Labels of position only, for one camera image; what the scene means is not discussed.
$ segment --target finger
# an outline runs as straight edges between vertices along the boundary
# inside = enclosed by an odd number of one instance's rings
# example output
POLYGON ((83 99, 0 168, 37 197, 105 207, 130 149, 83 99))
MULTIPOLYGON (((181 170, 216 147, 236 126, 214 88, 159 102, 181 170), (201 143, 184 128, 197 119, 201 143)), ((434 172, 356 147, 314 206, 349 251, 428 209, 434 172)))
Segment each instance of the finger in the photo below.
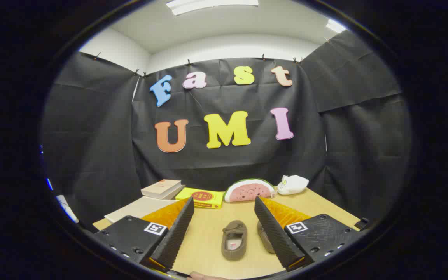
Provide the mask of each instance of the finger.
POLYGON ((194 280, 204 280, 205 275, 193 271, 192 273, 190 273, 190 277, 194 280))
POLYGON ((207 276, 207 275, 205 275, 205 276, 203 277, 203 280, 229 280, 229 279, 221 278, 221 277, 215 277, 215 276, 207 276))

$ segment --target orange letter u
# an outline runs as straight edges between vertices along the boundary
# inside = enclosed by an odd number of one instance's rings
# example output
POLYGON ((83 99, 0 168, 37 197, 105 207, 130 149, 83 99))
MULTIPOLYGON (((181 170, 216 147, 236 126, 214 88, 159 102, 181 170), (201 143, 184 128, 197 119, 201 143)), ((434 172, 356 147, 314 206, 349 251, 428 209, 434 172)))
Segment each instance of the orange letter u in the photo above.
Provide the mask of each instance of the orange letter u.
POLYGON ((186 125, 189 123, 187 119, 178 119, 174 122, 177 126, 177 142, 169 143, 169 126, 170 122, 159 122, 155 124, 157 130, 157 145, 164 152, 178 152, 186 145, 186 125))

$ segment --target watermelon plush toy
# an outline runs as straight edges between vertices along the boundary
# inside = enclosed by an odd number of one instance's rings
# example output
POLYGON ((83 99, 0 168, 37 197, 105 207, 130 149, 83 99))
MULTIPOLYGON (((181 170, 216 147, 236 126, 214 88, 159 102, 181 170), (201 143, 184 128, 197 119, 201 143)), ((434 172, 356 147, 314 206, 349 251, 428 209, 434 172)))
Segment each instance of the watermelon plush toy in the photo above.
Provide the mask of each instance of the watermelon plush toy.
POLYGON ((257 196, 271 197, 274 187, 263 179, 244 179, 235 182, 224 195, 225 202, 255 200, 257 196))

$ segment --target white wall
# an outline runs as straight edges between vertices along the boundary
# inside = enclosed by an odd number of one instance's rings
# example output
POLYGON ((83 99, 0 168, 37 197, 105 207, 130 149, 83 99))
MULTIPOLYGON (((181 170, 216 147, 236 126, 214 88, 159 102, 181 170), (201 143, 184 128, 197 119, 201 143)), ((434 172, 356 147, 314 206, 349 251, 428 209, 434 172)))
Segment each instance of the white wall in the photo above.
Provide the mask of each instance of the white wall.
POLYGON ((151 57, 138 43, 111 28, 96 34, 79 51, 95 56, 101 52, 99 57, 131 71, 139 69, 141 75, 147 72, 151 57))
POLYGON ((177 65, 218 58, 262 57, 297 60, 320 45, 291 37, 272 35, 225 35, 183 43, 151 56, 146 73, 177 65))

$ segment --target letter f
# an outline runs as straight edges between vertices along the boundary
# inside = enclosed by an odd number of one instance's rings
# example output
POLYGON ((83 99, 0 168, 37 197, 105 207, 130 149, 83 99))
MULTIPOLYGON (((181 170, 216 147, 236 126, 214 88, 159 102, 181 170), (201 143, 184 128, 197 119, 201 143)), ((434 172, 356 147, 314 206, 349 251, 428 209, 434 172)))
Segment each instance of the letter f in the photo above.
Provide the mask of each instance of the letter f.
POLYGON ((170 91, 170 84, 168 83, 170 80, 172 80, 172 76, 165 75, 165 77, 150 87, 150 90, 153 91, 157 98, 157 107, 162 106, 170 99, 170 94, 165 93, 170 91))

